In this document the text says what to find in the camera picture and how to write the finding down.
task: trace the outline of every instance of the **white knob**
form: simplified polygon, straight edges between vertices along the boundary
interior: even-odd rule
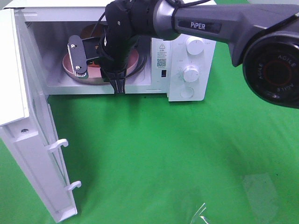
[[[198,78],[199,78],[199,71],[193,66],[188,66],[184,69],[183,79],[186,82],[192,83],[195,82]]]
[[[202,38],[191,36],[186,42],[187,51],[190,55],[198,55],[204,50],[204,41]]]

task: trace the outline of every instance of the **green backdrop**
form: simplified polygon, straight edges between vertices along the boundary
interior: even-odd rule
[[[203,203],[210,224],[298,223],[298,110],[254,95],[223,43],[202,102],[165,94],[49,102],[70,144],[70,180],[82,181],[78,215],[66,224],[189,224]],[[54,223],[2,142],[0,153],[0,223]]]

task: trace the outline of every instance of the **robotic arm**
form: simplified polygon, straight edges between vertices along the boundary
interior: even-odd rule
[[[124,93],[129,52],[140,35],[174,40],[188,34],[225,42],[232,64],[243,64],[245,80],[256,95],[299,108],[297,13],[297,5],[190,7],[171,0],[115,0],[106,6],[108,29],[97,40],[99,47],[92,59],[101,65],[114,92]]]

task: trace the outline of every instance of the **microwave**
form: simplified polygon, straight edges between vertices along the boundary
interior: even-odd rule
[[[69,37],[93,27],[110,2],[14,0],[0,11],[5,33],[0,42],[0,137],[56,222],[77,214],[72,190],[81,182],[69,181],[61,150],[68,141],[58,138],[47,97],[114,93],[99,68],[92,68],[89,79],[78,80],[66,62]],[[203,100],[214,48],[215,41],[189,35],[173,41],[142,36],[131,68],[140,69],[127,78],[126,94]]]

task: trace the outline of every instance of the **green surface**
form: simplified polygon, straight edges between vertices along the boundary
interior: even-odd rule
[[[218,1],[218,3],[244,1]],[[217,43],[202,102],[166,95],[51,96],[79,214],[66,224],[297,224],[298,110],[247,87]],[[0,223],[52,224],[0,143]],[[196,224],[203,224],[197,219]]]

